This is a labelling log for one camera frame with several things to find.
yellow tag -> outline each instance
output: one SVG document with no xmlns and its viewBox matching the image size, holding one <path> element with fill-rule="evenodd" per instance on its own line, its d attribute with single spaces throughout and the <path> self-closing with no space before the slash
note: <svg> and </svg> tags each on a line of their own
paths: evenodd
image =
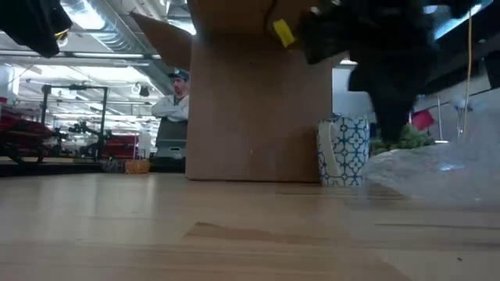
<svg viewBox="0 0 500 281">
<path fill-rule="evenodd" d="M 295 42 L 295 37 L 291 33 L 290 27 L 288 27 L 287 23 L 282 20 L 277 20 L 273 23 L 274 31 L 281 39 L 281 43 L 286 48 L 288 45 Z"/>
</svg>

wicker basket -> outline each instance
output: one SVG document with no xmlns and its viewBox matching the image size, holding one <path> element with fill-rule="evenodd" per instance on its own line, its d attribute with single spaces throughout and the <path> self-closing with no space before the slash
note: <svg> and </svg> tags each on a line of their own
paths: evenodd
<svg viewBox="0 0 500 281">
<path fill-rule="evenodd" d="M 127 160 L 125 161 L 125 173 L 127 174 L 145 174 L 149 173 L 151 164 L 149 160 Z"/>
</svg>

wooden table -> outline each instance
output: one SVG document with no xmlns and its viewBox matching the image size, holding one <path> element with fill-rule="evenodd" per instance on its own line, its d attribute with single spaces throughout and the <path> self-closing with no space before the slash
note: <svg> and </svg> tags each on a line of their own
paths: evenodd
<svg viewBox="0 0 500 281">
<path fill-rule="evenodd" d="M 4 178 L 0 280 L 498 280 L 500 202 L 425 199 L 166 174 Z"/>
</svg>

cardboard box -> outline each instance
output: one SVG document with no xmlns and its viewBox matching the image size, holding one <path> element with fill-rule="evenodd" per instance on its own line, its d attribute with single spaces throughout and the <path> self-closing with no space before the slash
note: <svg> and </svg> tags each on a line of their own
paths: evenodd
<svg viewBox="0 0 500 281">
<path fill-rule="evenodd" d="M 316 124 L 332 113 L 332 66 L 343 55 L 308 66 L 283 48 L 264 29 L 266 15 L 294 27 L 316 1 L 277 2 L 269 13 L 272 2 L 189 1 L 198 31 L 191 56 L 190 35 L 134 16 L 167 65 L 191 71 L 191 180 L 319 182 Z"/>
</svg>

mug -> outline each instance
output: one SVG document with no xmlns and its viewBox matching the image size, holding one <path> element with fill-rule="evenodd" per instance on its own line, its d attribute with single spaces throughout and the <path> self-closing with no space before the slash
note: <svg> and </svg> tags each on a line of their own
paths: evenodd
<svg viewBox="0 0 500 281">
<path fill-rule="evenodd" d="M 364 117 L 334 115 L 318 124 L 317 145 L 321 184 L 357 187 L 369 157 L 370 124 Z"/>
</svg>

